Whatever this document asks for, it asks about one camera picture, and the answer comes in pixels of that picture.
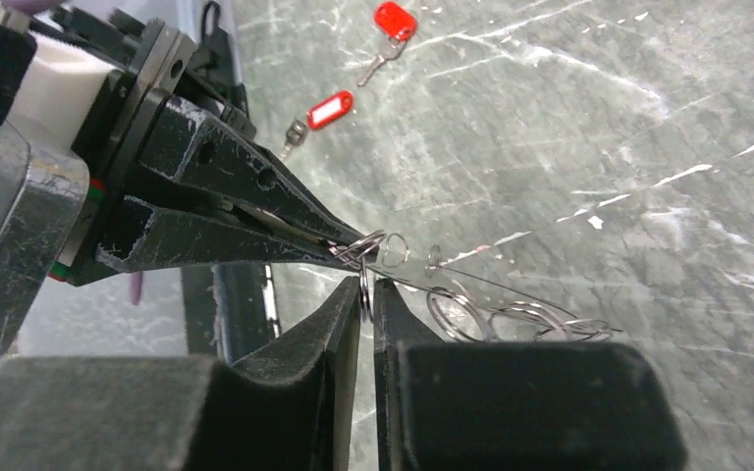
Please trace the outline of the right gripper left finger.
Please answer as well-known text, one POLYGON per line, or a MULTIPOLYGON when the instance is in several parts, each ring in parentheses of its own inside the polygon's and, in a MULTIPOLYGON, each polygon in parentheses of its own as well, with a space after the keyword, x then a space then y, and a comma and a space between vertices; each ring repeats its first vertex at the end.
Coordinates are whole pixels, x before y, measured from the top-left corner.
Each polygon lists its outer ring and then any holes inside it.
POLYGON ((0 470, 345 470, 360 283, 227 365, 209 356, 0 360, 0 470))

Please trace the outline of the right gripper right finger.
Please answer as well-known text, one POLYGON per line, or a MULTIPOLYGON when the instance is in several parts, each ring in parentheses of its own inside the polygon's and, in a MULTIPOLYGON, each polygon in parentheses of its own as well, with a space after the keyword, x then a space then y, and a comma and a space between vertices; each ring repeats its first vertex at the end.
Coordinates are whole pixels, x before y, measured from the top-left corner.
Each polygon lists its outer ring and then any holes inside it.
POLYGON ((447 342, 373 290, 383 470, 681 470, 650 363, 617 342, 447 342))

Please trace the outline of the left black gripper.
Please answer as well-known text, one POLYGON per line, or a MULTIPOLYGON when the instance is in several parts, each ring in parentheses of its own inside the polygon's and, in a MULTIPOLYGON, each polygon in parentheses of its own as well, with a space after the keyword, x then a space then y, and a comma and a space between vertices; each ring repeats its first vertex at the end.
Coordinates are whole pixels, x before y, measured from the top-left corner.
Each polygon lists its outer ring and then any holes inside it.
POLYGON ((244 262, 333 267, 332 245, 363 238, 252 142, 233 41, 218 17, 201 17, 195 36, 131 16, 54 23, 61 39, 113 69, 73 143, 90 188, 52 279, 84 286, 244 262))

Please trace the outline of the key with red tag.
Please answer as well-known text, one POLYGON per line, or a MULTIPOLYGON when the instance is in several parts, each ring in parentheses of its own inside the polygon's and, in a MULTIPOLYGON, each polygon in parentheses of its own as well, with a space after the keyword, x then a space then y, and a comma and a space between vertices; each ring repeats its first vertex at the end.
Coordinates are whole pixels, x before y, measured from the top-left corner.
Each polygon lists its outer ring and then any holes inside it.
POLYGON ((358 80, 358 87, 366 86, 383 64, 397 59, 417 30, 415 16, 394 1, 381 3, 374 11, 373 20, 385 38, 376 56, 358 80))

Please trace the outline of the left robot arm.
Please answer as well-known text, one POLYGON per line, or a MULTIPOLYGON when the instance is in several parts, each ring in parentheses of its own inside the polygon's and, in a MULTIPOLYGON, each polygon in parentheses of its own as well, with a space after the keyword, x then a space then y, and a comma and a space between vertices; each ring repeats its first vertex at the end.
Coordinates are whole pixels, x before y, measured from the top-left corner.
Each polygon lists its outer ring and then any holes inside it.
POLYGON ((362 233, 254 140, 222 1, 47 19, 0 1, 0 356, 48 279, 308 263, 362 233))

